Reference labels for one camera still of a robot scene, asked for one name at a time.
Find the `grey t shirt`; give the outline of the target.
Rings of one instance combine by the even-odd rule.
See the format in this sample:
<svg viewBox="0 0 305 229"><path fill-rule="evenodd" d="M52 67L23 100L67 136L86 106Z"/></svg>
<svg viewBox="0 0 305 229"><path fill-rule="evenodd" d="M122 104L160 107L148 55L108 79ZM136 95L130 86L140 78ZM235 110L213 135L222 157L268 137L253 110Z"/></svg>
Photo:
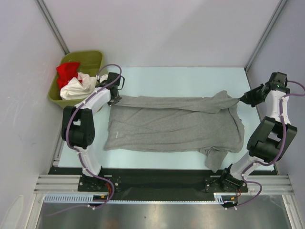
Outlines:
<svg viewBox="0 0 305 229"><path fill-rule="evenodd" d="M212 97L123 96L110 110L105 150L190 152L206 156L216 172L229 152L244 145L237 98L227 91Z"/></svg>

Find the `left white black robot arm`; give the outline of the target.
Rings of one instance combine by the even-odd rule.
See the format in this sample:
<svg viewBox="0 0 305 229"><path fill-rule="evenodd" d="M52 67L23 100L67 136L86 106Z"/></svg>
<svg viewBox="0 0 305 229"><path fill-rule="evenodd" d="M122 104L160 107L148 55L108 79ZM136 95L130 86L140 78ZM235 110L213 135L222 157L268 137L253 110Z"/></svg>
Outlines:
<svg viewBox="0 0 305 229"><path fill-rule="evenodd" d="M114 191L113 183L102 177L102 166L96 159L93 147L95 125L93 116L104 106L112 106L121 100L117 86L95 88L93 92L75 106L63 110L61 137L75 151L82 166L79 191L100 191L106 186Z"/></svg>

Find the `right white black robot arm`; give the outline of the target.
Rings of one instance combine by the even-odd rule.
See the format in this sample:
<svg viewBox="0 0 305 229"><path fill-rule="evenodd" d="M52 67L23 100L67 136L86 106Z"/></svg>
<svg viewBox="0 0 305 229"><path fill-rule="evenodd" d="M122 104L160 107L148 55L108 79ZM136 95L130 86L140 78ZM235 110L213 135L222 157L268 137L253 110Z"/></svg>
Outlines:
<svg viewBox="0 0 305 229"><path fill-rule="evenodd" d="M297 127L291 125L287 104L290 90L285 86L266 85L249 91L250 95L267 93L265 98L251 101L251 104L266 102L270 106L268 115L251 135L248 152L236 163L224 169L219 178L206 178L205 192L234 192L247 185L247 177L260 166L271 166L282 158L297 134Z"/></svg>

